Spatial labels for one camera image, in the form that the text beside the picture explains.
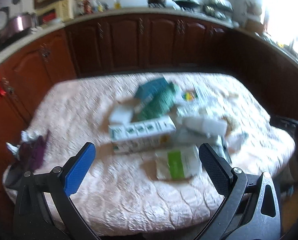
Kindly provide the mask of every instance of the box with green label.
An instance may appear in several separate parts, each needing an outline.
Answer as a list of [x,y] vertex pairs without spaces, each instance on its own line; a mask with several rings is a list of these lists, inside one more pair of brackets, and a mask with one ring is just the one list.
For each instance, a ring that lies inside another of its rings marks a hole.
[[118,154],[168,145],[175,131],[176,127],[168,115],[126,125],[109,125],[113,150]]

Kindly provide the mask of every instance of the bed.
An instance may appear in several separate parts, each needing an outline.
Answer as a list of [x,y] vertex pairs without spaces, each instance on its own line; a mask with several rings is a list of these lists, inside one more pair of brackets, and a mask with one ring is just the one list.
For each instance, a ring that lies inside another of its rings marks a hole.
[[[186,228],[211,218],[223,200],[206,171],[180,182],[156,178],[154,151],[115,155],[108,134],[108,115],[117,101],[131,98],[138,86],[164,76],[182,89],[204,86],[221,98],[217,107],[234,116],[239,130],[249,138],[231,155],[232,167],[275,176],[294,152],[293,139],[269,125],[270,116],[235,78],[204,73],[139,73],[93,77],[55,85],[35,112],[28,128],[50,138],[43,166],[35,174],[62,166],[86,143],[97,156],[78,192],[71,195],[77,209],[99,235],[118,236]],[[222,96],[222,88],[239,94],[237,100]],[[13,202],[16,191],[6,189]],[[56,226],[64,228],[51,196],[46,199]]]

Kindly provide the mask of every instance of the figurine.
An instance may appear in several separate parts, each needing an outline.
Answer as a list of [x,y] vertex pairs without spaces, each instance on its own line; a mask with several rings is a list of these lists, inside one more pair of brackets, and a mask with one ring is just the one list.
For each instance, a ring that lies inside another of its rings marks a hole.
[[83,0],[84,14],[92,14],[92,7],[89,0]]

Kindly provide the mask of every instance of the microwave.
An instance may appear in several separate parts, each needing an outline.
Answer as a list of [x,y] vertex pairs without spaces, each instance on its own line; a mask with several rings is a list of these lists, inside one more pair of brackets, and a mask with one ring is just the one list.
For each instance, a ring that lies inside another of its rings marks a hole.
[[62,22],[73,20],[78,12],[75,0],[60,0],[48,6],[35,10],[39,25],[47,24],[54,19],[61,19]]

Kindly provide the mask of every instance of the window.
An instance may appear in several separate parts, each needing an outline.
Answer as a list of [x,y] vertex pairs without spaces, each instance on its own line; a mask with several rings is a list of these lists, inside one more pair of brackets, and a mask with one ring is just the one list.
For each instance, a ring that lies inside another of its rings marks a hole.
[[298,0],[263,0],[268,10],[267,33],[275,41],[289,45],[298,53]]

